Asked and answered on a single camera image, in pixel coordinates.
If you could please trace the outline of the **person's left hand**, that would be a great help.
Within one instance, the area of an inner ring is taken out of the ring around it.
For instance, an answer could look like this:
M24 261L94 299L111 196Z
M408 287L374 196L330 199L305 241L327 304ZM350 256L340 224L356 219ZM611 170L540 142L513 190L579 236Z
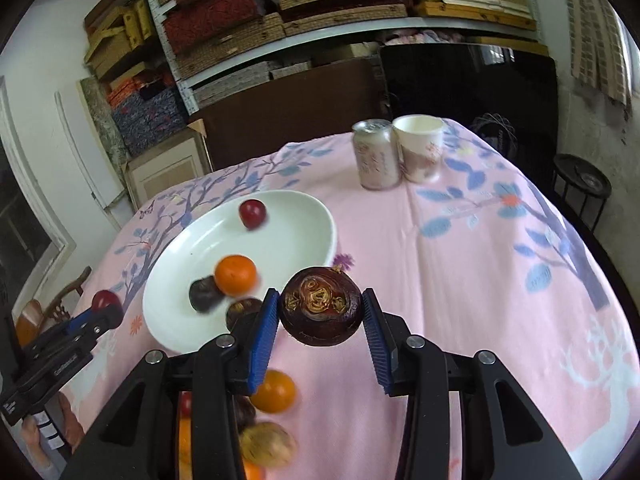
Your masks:
M62 392L58 394L55 401L49 403L54 407L55 415L60 415L62 427L53 433L55 428L54 418L52 418L53 426L48 429L49 434L46 436L42 433L41 428L43 422L40 422L32 415L28 415L23 419L21 435L28 449L29 460L35 470L43 479L58 479L66 466L66 460L62 456L62 448L54 450L51 448L51 442L60 443L64 440L70 446L70 452L77 450L81 440L85 437L85 430L82 428L79 420L72 410L70 401Z

